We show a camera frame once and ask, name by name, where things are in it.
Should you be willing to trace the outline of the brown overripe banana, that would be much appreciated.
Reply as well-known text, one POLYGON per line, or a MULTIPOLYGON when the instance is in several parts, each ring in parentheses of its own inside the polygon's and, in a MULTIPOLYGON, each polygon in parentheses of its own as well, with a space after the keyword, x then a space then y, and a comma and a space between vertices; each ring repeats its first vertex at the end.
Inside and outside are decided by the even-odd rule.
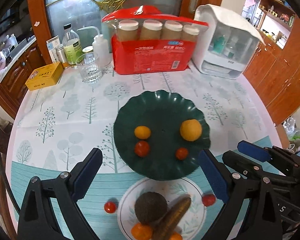
POLYGON ((172 233, 185 213, 188 211, 190 205, 191 198, 189 196, 179 199, 160 221, 153 232, 152 239, 170 239, 172 233))

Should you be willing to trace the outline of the small yellow-orange tangerine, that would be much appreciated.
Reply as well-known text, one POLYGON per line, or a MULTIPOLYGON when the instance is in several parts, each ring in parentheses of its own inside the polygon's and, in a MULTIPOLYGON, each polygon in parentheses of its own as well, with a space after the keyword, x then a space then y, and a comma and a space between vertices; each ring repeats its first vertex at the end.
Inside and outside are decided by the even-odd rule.
POLYGON ((151 136, 151 130, 147 126, 138 126, 134 129, 134 135, 141 140, 146 140, 151 136))

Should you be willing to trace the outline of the white round printed placemat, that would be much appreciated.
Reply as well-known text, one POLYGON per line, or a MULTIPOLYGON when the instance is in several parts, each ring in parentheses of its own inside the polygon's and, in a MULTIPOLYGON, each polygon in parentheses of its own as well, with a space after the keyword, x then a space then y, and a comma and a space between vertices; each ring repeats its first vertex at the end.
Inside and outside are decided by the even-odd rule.
POLYGON ((132 227, 138 222, 134 205, 140 195, 157 192, 167 201, 168 207, 182 197, 189 196, 191 205, 176 230, 183 239, 197 239, 206 219, 206 207, 202 203, 202 190, 193 181, 181 178, 170 181, 157 181, 143 178, 133 184, 123 195, 117 210, 117 222, 126 239, 133 239, 132 227))

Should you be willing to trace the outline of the clear drinking glass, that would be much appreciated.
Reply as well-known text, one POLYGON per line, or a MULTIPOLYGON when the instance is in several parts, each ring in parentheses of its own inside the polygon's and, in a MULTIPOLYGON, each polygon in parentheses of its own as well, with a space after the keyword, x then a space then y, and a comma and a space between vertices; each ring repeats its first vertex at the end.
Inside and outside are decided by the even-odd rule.
POLYGON ((82 54, 77 58, 76 66, 84 83, 93 84, 102 77, 99 57, 94 53, 82 54))

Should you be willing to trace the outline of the white small carton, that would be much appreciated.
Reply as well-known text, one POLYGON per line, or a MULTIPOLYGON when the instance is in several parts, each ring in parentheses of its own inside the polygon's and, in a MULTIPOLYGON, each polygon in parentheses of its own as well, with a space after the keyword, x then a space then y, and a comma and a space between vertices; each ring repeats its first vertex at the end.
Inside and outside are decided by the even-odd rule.
POLYGON ((47 49, 51 58, 52 63, 55 63, 58 61, 58 56, 56 53, 56 48, 60 45, 59 36, 55 36, 49 40, 46 41, 47 49))

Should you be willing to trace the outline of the wooden cabinet right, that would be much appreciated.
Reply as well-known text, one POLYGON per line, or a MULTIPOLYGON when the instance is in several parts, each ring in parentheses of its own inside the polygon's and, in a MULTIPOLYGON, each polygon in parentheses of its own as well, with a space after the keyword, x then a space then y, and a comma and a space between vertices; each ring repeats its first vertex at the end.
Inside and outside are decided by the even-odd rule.
POLYGON ((296 18, 284 48, 266 35, 250 60, 244 76, 280 124, 300 107, 300 19, 296 18))

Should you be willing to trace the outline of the large yellow orange with sticker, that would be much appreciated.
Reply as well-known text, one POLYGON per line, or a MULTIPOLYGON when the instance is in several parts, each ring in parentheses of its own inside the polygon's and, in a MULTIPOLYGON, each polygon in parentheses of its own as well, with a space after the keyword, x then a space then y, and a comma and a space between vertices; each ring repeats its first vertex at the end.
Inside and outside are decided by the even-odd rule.
POLYGON ((196 119, 185 120, 180 126, 180 135, 186 141, 196 141, 202 135, 203 129, 196 119))

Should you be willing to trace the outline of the orange mandarin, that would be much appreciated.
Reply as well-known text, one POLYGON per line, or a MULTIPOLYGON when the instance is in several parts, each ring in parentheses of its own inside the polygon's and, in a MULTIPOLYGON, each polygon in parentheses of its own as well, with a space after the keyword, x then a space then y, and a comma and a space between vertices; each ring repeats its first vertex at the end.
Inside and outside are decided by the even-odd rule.
POLYGON ((181 234, 174 232, 171 234, 169 240, 183 240, 183 237, 181 234))
POLYGON ((153 236, 153 229, 149 225, 137 223, 132 227, 131 234, 136 240, 150 240, 153 236))

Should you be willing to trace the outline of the yellow tin box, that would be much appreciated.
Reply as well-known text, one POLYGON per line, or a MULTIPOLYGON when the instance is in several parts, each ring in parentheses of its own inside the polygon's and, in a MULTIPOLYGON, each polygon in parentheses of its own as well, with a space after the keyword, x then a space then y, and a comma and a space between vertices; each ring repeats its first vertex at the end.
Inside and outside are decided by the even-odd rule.
POLYGON ((54 86, 59 81, 63 70, 60 62, 42 66, 31 73, 25 85, 30 91, 54 86))

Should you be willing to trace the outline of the red cherry tomato large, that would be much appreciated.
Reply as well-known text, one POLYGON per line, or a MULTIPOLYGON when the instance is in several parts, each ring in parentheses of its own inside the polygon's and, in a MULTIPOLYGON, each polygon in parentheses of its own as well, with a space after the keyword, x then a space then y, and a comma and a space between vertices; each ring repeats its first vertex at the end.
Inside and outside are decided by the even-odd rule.
POLYGON ((134 146, 134 153, 140 158, 146 157, 150 153, 150 146, 147 141, 140 140, 134 146))

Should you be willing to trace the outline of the dark green scalloped plate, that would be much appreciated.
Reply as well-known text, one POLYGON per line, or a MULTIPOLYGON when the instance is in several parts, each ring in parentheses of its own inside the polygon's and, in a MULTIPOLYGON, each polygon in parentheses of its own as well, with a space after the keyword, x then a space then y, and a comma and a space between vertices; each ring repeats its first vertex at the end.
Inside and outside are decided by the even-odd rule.
POLYGON ((154 180, 176 180, 191 174, 199 166, 199 152, 211 145, 210 127, 203 112, 191 100, 165 90, 145 91, 130 98, 117 114, 113 135, 121 159, 134 172, 154 180), (181 123, 190 119, 198 120, 203 129, 193 142, 183 139, 179 131, 181 123), (134 129, 138 126, 151 130, 147 139, 150 153, 144 158, 134 153, 139 141, 134 129), (180 147, 189 150, 185 160, 175 157, 180 147))

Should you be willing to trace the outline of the red cherry tomato small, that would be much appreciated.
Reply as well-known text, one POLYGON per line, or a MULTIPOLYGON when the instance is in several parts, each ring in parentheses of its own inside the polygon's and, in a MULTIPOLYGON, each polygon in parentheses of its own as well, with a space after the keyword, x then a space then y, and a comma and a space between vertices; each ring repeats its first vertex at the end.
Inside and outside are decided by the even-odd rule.
POLYGON ((185 160, 188 155, 189 155, 189 150, 187 148, 184 148, 184 147, 178 148, 175 152, 175 157, 178 160, 185 160))

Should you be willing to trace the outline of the dark avocado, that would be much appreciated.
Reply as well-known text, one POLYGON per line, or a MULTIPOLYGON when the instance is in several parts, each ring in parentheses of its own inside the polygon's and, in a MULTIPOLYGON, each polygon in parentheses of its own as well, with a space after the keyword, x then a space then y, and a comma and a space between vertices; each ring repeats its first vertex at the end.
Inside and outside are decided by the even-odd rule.
POLYGON ((166 215, 168 204, 161 194, 145 192, 136 200, 134 211, 141 224, 152 224, 166 215))

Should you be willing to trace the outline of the clear bottle green label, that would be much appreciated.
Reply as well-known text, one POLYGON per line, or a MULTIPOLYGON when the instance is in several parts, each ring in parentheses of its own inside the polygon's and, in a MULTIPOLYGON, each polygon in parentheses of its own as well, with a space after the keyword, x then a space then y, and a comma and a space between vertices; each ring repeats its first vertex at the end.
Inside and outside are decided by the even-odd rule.
POLYGON ((82 46, 79 35, 75 31, 73 31, 71 23, 66 24, 63 28, 64 36, 62 44, 66 59, 68 61, 68 64, 70 64, 70 67, 76 69, 76 61, 82 55, 82 46))

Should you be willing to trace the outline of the red paper cup package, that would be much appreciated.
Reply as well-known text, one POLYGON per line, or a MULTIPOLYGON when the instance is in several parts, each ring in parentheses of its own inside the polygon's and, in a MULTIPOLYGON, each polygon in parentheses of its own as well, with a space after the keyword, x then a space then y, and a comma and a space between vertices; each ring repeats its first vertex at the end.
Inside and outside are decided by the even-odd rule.
POLYGON ((102 18, 114 28, 114 70, 121 75, 183 71, 208 23, 163 14, 151 5, 119 9, 102 18))

